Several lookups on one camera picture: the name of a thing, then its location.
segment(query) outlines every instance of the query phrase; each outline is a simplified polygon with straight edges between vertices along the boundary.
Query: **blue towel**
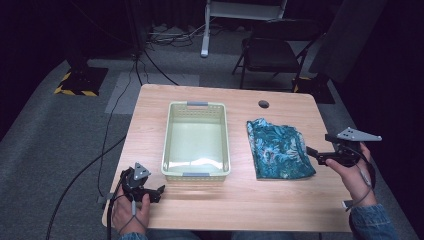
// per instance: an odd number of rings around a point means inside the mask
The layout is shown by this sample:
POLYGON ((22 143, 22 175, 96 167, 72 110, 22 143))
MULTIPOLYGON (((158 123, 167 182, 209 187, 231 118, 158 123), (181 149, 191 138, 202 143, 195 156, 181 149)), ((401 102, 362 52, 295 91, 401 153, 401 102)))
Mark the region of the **blue towel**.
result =
POLYGON ((247 132, 257 179, 300 179, 316 173, 295 127, 259 118, 247 122, 247 132))

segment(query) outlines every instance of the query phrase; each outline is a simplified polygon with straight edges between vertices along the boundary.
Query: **person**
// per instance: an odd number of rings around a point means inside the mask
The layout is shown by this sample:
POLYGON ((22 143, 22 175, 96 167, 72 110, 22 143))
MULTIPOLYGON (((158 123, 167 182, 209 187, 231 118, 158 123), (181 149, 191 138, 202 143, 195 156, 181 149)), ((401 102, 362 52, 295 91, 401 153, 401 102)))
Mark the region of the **person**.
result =
MULTIPOLYGON (((365 158, 371 159, 368 148, 361 143, 361 151, 365 158)), ((351 228, 355 238, 358 239, 398 239, 394 226, 384 207, 377 202, 372 191, 369 179, 370 173, 367 163, 360 159, 356 167, 344 167, 333 159, 327 159, 328 167, 337 172, 346 189, 349 191, 353 205, 351 208, 351 228)), ((123 195, 122 188, 118 196, 123 195)), ((172 240, 200 240, 190 231, 178 230, 153 230, 148 231, 150 200, 148 194, 143 196, 142 207, 132 214, 132 204, 125 197, 115 201, 112 222, 119 232, 119 240, 147 240, 147 239, 172 239, 172 240)), ((294 239, 287 232, 251 232, 238 231, 232 234, 232 239, 294 239)))

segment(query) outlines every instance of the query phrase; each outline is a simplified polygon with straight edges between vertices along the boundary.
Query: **white desk frame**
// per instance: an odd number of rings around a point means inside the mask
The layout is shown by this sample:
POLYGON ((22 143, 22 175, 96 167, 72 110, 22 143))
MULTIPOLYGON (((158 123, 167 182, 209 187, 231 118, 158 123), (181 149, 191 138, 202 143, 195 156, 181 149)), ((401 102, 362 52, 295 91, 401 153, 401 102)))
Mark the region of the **white desk frame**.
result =
POLYGON ((275 18, 282 18, 286 4, 287 0, 282 0, 280 6, 215 2, 208 0, 205 8, 205 32, 203 34, 202 51, 200 55, 202 57, 207 57, 209 54, 209 23, 211 16, 252 20, 270 20, 275 18))

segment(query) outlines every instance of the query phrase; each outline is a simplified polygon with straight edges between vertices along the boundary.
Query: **sleeve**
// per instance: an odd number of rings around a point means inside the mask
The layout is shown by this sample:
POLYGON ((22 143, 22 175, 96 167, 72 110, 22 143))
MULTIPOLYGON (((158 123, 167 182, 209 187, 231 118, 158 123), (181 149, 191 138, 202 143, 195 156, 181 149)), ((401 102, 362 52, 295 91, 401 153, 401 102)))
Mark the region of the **sleeve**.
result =
POLYGON ((354 207, 351 211, 351 217, 354 230, 363 239, 399 239, 386 210, 381 204, 354 207))
POLYGON ((148 240, 144 234, 141 233, 127 233, 122 235, 119 240, 148 240))

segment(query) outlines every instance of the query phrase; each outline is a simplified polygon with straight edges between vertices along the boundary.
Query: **floral cloth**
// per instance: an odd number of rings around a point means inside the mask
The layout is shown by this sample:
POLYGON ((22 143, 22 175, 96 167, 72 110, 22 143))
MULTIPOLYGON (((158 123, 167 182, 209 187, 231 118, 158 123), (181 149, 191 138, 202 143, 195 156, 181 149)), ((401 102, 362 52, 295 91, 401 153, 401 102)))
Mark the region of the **floral cloth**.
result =
POLYGON ((302 134, 259 118, 247 122, 256 178, 300 179, 314 175, 302 134))

